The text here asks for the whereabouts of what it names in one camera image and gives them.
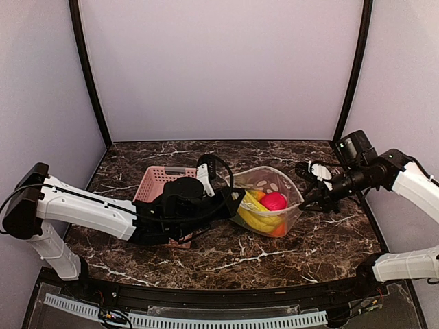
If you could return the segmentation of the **pink plastic basket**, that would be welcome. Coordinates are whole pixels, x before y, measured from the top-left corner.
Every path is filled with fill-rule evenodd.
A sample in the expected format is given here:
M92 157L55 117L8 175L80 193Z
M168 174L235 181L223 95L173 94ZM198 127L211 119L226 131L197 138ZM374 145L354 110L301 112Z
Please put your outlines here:
M187 167L148 167L134 196L133 202L152 202L162 192L165 183L180 177L196 177L195 168ZM193 234L190 233L177 241L167 236L158 223L153 223L145 234L133 235L130 241L141 245L167 245L181 249L189 249Z

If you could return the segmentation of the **yellow toy banana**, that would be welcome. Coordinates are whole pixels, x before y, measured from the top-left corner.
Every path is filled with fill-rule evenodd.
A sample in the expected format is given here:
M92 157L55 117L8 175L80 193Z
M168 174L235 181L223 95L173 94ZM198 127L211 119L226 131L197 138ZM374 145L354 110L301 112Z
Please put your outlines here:
M272 215L267 208L260 204L259 200L264 195L263 191L246 190L246 196L239 206L238 214L249 228L270 236L271 231L285 221L278 215Z

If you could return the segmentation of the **clear dotted zip bag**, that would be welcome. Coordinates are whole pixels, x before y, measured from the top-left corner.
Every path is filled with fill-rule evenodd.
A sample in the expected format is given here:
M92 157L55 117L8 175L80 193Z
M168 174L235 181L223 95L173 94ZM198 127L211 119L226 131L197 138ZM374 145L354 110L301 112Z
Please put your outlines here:
M300 191L278 169L261 166L236 173L233 185L246 192L233 221L257 234L284 237L302 213Z

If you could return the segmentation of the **orange toy fruit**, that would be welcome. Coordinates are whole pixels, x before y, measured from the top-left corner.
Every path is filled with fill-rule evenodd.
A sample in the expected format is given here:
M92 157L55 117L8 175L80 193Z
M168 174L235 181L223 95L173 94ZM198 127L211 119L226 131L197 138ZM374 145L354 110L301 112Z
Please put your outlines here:
M282 223L281 225L279 225L276 229L274 229L273 231L271 231L270 236L271 237L282 237L285 236L287 234L287 226L286 223Z

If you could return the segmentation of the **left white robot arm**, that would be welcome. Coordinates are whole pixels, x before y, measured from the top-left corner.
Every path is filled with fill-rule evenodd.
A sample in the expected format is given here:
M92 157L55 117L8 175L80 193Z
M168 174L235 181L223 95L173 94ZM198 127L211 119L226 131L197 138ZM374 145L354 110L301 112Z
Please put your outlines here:
M83 191L49 174L38 163L21 179L1 205L1 233L28 242L82 299L97 285L88 265L56 233L53 221L97 230L140 246L186 247L214 221L231 219L245 197L232 182L213 187L215 165L206 160L196 168L147 168L133 200Z

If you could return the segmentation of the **red toy fruit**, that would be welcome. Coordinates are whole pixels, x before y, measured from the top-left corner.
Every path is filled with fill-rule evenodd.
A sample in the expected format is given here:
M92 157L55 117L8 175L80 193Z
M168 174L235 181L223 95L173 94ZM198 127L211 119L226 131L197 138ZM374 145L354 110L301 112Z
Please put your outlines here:
M287 200L279 192L268 193L264 195L259 202L269 211L277 211L287 208Z

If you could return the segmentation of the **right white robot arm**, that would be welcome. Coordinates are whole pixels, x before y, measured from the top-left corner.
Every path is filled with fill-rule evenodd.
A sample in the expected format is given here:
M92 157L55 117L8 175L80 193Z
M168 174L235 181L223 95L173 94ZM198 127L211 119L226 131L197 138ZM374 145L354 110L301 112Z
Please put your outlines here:
M329 171L331 163L299 162L296 175L310 183L299 208L311 212L339 212L339 203L356 193L384 189L410 204L411 213L423 221L438 223L438 182L419 161L397 149L378 154L374 148L341 148L346 169L339 175ZM380 252L367 257L356 268L350 291L365 297L386 282L421 280L438 283L438 246L418 245L415 250Z

